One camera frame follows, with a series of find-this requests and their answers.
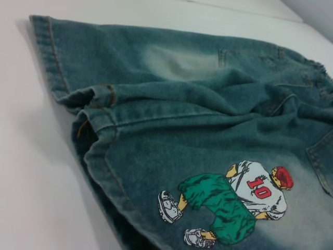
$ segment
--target red helmet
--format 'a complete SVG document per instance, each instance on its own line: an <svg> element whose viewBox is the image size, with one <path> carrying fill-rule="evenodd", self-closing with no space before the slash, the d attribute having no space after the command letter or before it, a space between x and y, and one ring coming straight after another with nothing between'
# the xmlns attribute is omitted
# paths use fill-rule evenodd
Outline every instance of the red helmet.
<svg viewBox="0 0 333 250"><path fill-rule="evenodd" d="M293 180L285 167L276 167L275 177L281 182L281 188L290 189L293 187Z"/></svg>

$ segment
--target white jersey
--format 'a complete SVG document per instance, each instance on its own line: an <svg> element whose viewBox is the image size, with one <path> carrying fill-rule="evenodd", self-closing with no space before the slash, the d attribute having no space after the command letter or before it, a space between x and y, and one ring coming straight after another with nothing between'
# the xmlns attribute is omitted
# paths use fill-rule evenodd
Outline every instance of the white jersey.
<svg viewBox="0 0 333 250"><path fill-rule="evenodd" d="M273 220L280 219L287 210L285 197L264 167L245 160L236 170L229 183L246 208L254 216L265 212Z"/></svg>

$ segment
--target green pants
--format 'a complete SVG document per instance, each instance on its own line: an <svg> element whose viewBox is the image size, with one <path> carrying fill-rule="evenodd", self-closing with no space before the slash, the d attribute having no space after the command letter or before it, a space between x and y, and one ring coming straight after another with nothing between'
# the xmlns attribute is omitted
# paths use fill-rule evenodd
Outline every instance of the green pants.
<svg viewBox="0 0 333 250"><path fill-rule="evenodd" d="M254 231L255 217L238 199L221 174L200 174L182 182L178 189L192 209L206 206L215 214L210 230L225 245L242 241Z"/></svg>

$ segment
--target distressed area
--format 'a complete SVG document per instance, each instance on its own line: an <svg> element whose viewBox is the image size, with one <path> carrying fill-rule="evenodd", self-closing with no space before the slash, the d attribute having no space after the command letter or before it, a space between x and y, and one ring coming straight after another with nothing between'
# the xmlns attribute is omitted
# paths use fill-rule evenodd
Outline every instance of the distressed area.
<svg viewBox="0 0 333 250"><path fill-rule="evenodd" d="M150 46L144 51L144 62L152 73L172 81L193 81L215 77L219 69L219 51L204 54L185 49Z"/></svg>

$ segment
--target faded denim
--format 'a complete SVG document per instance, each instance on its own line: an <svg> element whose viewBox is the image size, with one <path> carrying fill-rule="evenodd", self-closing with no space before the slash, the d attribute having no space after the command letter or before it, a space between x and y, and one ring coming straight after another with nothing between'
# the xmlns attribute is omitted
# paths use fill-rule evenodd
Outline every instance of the faded denim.
<svg viewBox="0 0 333 250"><path fill-rule="evenodd" d="M174 224L157 196L244 160L288 169L279 220L257 221L213 249L332 249L333 85L324 67L274 44L32 16L54 98L77 116L72 139L124 249L190 250L184 230L215 215L189 207Z"/></svg>

